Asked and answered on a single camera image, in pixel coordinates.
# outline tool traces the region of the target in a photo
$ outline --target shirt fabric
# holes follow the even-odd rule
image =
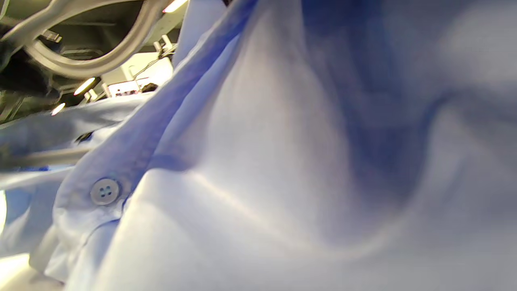
[[[72,291],[513,290],[516,9],[233,1],[67,175],[46,273]],[[102,207],[101,179],[120,186]]]
[[[131,115],[148,96],[107,99],[77,106],[52,116],[40,113],[6,124],[0,129],[3,145],[18,156],[45,150],[89,147],[102,143],[120,122]],[[94,130],[89,141],[75,139]],[[73,166],[53,165],[0,173],[0,188],[7,205],[5,227],[0,235],[0,257],[32,252],[52,225],[54,198]]]

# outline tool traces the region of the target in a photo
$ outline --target shirt button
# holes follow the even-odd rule
[[[117,200],[120,194],[118,183],[111,179],[102,179],[97,181],[92,190],[90,197],[96,205],[108,205]]]

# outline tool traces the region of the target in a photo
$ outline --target overhead lamp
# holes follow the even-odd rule
[[[64,103],[59,104],[54,110],[52,110],[52,116],[58,114],[65,107]]]
[[[166,9],[163,10],[163,13],[173,13],[178,10],[183,4],[185,4],[188,0],[174,0],[170,3]]]
[[[79,95],[81,93],[83,93],[84,91],[86,91],[86,89],[95,81],[95,77],[94,78],[89,78],[86,82],[84,82],[81,86],[79,86],[79,88],[77,88],[77,90],[74,92],[74,96],[76,95]]]

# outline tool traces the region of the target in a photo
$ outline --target metal bar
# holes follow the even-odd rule
[[[90,148],[45,151],[22,157],[7,158],[2,162],[4,168],[44,167],[48,165],[75,165]]]

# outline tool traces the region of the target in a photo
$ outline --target fluorescent light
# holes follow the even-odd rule
[[[188,0],[174,0],[172,3],[167,6],[167,8],[163,11],[164,13],[173,13],[178,10],[183,4],[185,4]]]
[[[56,115],[58,112],[60,112],[65,107],[64,103],[59,104],[54,110],[52,110],[52,116]]]
[[[79,88],[77,88],[77,90],[74,92],[74,95],[79,95],[81,94],[84,90],[86,90],[86,88],[88,88],[88,86],[90,86],[93,82],[95,81],[95,78],[90,78],[88,79],[86,82],[84,82],[81,86],[79,86]]]

